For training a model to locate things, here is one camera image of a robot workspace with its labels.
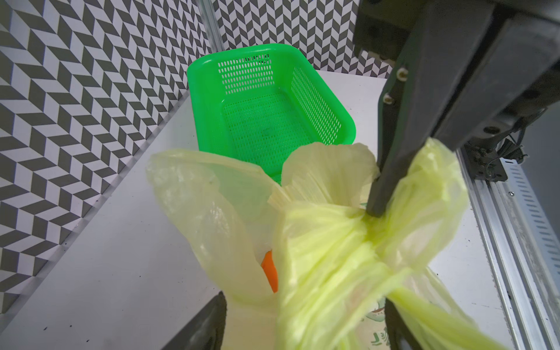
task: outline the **bolt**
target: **bolt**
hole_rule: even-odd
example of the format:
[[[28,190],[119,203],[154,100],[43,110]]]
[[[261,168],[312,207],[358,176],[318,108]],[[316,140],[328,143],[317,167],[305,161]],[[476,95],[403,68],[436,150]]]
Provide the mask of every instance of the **bolt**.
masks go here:
[[[396,78],[402,82],[407,81],[408,69],[404,67],[400,67],[399,70],[396,72]]]
[[[393,103],[395,103],[395,99],[391,97],[391,95],[389,94],[384,94],[383,95],[383,103],[386,105],[392,105]]]

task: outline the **translucent plastic bag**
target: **translucent plastic bag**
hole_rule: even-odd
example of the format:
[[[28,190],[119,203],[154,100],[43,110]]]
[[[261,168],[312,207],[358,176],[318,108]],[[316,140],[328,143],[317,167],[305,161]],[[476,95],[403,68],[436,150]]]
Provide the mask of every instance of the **translucent plastic bag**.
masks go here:
[[[428,140],[381,218],[361,144],[292,153],[278,186],[257,166],[192,151],[153,156],[148,178],[228,303],[222,349],[360,349],[354,328],[387,296],[424,350],[499,349],[427,268],[467,204],[454,154]],[[260,267],[272,249],[273,294]]]

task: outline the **geometric patterned wall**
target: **geometric patterned wall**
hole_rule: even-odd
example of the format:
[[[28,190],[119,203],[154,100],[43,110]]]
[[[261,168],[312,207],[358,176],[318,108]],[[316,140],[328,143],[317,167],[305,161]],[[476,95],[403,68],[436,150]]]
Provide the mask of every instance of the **geometric patterned wall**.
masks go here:
[[[224,48],[266,43],[299,48],[315,69],[387,78],[391,67],[352,53],[359,0],[214,0]]]
[[[2,312],[208,53],[191,0],[0,0]]]

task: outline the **white table surface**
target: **white table surface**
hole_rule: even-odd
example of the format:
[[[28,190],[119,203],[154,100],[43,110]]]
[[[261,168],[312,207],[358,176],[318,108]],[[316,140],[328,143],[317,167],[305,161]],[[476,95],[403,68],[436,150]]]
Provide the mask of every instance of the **white table surface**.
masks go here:
[[[385,79],[319,72],[377,154],[377,99]],[[147,182],[148,158],[197,150],[190,100],[168,122],[97,215],[0,335],[1,349],[154,349],[217,292]],[[479,327],[513,348],[473,215],[432,263]]]

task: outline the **orange object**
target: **orange object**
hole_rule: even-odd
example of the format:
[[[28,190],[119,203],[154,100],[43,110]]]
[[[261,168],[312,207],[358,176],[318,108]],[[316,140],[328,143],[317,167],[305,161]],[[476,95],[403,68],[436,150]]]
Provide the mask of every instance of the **orange object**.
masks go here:
[[[260,265],[264,274],[267,275],[268,283],[272,287],[274,293],[278,292],[278,272],[276,272],[276,267],[274,266],[274,261],[272,261],[272,251],[269,250],[265,255],[263,262]]]

